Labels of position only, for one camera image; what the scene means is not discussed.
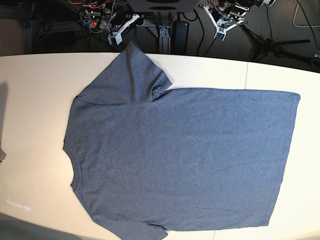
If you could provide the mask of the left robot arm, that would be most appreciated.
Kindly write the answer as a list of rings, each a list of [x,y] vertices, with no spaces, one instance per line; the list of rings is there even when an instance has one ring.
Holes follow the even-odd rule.
[[[219,27],[242,24],[244,16],[255,6],[272,6],[275,0],[210,0],[211,14]]]

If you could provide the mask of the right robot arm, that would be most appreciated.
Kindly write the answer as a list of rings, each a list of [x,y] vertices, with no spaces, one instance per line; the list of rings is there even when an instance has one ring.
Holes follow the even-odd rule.
[[[84,0],[79,16],[90,33],[111,35],[128,28],[139,18],[126,0]]]

